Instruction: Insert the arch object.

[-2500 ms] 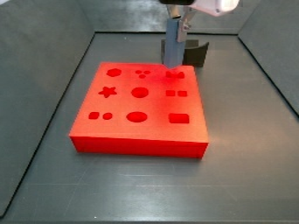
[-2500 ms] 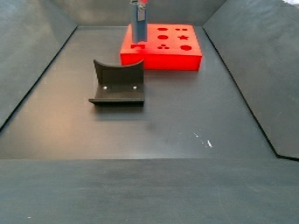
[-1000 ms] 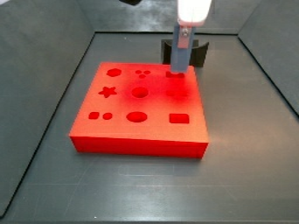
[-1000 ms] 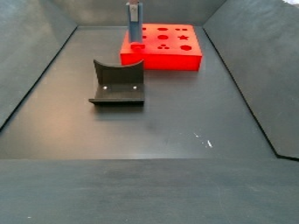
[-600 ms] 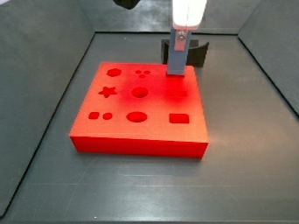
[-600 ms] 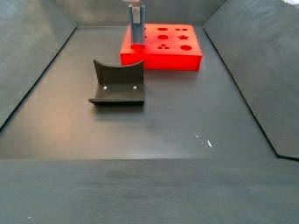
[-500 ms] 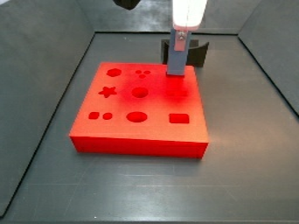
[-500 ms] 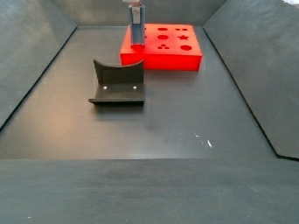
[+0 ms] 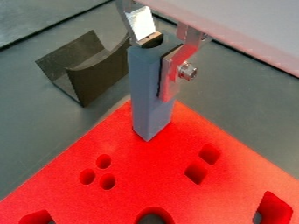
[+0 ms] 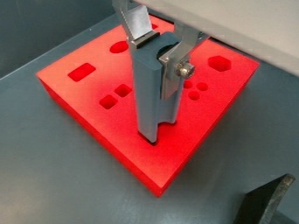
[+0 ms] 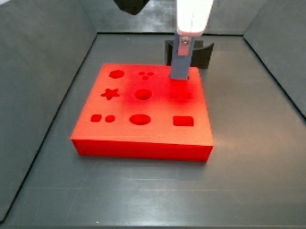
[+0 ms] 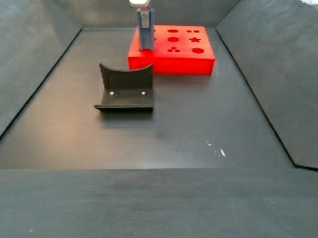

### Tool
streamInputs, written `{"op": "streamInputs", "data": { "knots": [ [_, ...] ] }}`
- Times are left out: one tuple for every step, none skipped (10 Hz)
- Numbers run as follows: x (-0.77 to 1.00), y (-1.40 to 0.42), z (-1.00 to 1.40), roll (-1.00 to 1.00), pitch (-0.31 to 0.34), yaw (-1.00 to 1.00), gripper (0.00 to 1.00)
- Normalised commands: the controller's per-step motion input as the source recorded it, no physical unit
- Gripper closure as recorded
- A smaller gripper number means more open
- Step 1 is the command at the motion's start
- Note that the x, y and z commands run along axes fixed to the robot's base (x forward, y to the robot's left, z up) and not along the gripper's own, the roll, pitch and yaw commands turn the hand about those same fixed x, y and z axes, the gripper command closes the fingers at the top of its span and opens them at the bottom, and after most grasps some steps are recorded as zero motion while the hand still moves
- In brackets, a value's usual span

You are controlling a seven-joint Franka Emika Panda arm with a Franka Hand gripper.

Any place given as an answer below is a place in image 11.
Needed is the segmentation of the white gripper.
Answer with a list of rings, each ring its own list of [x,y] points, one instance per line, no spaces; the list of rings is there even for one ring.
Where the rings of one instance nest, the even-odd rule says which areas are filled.
[[[199,37],[207,27],[214,0],[176,0],[178,54],[188,55],[191,37]]]

